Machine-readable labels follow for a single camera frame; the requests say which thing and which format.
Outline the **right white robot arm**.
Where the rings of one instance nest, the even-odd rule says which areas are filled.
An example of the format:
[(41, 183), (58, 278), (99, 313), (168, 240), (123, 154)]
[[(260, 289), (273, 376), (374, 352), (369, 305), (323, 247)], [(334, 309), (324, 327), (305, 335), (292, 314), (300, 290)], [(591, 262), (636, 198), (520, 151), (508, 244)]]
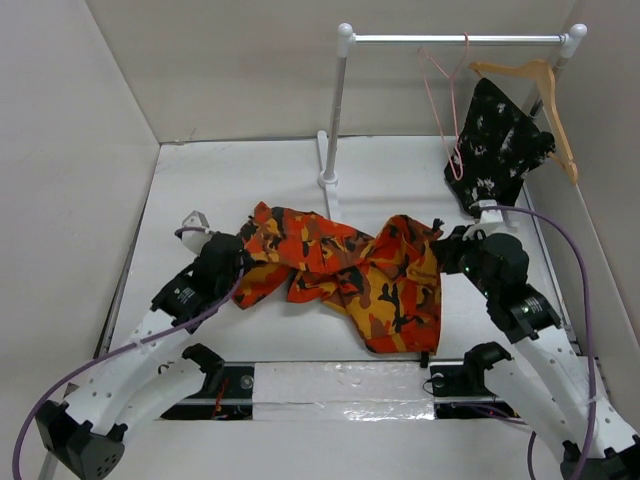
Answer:
[(505, 401), (554, 455), (565, 479), (636, 479), (639, 434), (597, 392), (549, 301), (528, 282), (529, 257), (506, 233), (459, 226), (433, 244), (446, 274), (462, 274), (485, 297), (493, 324), (512, 345), (466, 352), (462, 381)]

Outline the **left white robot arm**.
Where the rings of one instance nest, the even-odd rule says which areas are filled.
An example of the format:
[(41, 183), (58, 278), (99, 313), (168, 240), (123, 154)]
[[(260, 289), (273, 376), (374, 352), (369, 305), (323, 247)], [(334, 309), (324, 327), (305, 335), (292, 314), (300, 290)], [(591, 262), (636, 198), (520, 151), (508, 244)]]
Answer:
[(190, 339), (230, 300), (247, 255), (236, 235), (207, 237), (125, 344), (82, 367), (87, 379), (62, 401), (37, 407), (45, 448), (77, 478), (106, 478), (141, 426), (192, 394), (208, 397), (222, 387), (223, 359)]

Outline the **black white patterned garment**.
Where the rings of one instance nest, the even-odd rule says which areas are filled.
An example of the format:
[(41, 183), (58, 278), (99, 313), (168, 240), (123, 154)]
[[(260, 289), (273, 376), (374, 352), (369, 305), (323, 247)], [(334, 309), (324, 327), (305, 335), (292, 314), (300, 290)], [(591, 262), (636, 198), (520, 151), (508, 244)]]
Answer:
[(527, 174), (555, 150), (552, 133), (539, 130), (499, 87), (482, 78), (451, 155), (451, 164), (461, 167), (463, 175), (455, 179), (446, 166), (445, 180), (461, 209), (477, 218), (483, 200), (513, 206)]

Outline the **wooden clothes hanger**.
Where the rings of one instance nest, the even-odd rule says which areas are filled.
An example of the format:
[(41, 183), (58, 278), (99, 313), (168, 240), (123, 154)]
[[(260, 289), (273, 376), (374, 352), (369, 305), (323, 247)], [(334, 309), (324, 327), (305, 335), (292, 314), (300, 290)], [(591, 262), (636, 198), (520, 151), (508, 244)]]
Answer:
[(469, 64), (469, 68), (479, 76), (484, 73), (492, 73), (535, 82), (542, 100), (542, 109), (556, 141), (556, 153), (552, 155), (552, 158), (567, 174), (571, 184), (576, 186), (578, 169), (557, 110), (556, 80), (551, 66), (545, 60), (531, 60), (517, 67), (474, 61)]

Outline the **orange camouflage trousers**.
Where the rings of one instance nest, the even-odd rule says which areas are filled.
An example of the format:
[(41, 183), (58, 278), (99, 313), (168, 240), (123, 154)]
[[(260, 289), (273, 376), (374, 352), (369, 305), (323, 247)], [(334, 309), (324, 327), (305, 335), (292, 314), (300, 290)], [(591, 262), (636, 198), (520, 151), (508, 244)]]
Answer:
[(287, 284), (288, 302), (322, 301), (353, 322), (374, 354), (433, 355), (442, 289), (432, 246), (443, 224), (399, 214), (369, 235), (316, 212), (261, 202), (239, 231), (250, 269), (234, 302), (248, 309)]

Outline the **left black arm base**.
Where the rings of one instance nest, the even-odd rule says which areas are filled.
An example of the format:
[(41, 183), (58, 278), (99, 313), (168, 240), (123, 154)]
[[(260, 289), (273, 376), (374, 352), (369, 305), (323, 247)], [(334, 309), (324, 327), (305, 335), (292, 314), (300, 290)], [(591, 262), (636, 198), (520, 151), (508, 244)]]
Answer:
[(161, 415), (173, 421), (239, 421), (253, 417), (254, 364), (228, 364), (219, 379), (210, 379), (197, 393)]

